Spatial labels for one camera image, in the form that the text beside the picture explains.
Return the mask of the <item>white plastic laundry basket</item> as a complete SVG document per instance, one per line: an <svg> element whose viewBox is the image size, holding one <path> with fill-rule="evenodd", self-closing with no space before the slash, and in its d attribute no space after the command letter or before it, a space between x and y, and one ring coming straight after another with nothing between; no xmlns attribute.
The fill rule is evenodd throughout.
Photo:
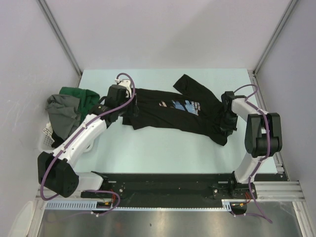
<svg viewBox="0 0 316 237"><path fill-rule="evenodd" d="M51 146L54 143L52 138L53 129L51 123L48 122L46 127L42 130L39 138L38 150L40 152L51 152L54 148Z"/></svg>

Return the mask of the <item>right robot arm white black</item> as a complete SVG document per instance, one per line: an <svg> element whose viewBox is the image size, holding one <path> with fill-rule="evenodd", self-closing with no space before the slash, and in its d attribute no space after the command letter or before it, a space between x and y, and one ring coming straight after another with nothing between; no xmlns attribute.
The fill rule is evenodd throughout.
<svg viewBox="0 0 316 237"><path fill-rule="evenodd" d="M224 115L220 128L226 135L237 130L238 118L246 122L246 153L239 167L232 172L226 187L231 197L239 198L245 193L255 192L255 175L268 158L282 149L280 115L263 111L245 96L236 96L232 91L224 92L221 99Z"/></svg>

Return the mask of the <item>black printed t shirt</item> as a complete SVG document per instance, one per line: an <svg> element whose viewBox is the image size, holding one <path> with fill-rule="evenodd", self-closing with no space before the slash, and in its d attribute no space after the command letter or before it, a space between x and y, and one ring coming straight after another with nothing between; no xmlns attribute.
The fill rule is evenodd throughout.
<svg viewBox="0 0 316 237"><path fill-rule="evenodd" d="M224 104L188 75L182 75L173 87L176 92L136 89L139 113L136 117L123 117L123 125L135 130L148 126L179 129L226 145L230 132L223 129Z"/></svg>

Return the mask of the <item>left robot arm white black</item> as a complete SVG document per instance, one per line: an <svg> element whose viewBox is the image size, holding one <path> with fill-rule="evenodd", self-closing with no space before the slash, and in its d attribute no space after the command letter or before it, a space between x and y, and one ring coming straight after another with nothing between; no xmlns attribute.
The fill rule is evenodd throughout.
<svg viewBox="0 0 316 237"><path fill-rule="evenodd" d="M108 194L109 185L96 172L75 172L74 167L94 140L122 116L138 112L136 91L132 80L116 80L107 96L101 98L88 113L83 123L52 152L42 152L38 157L40 196L43 200L47 188L56 196L70 197L75 191L92 191L102 198Z"/></svg>

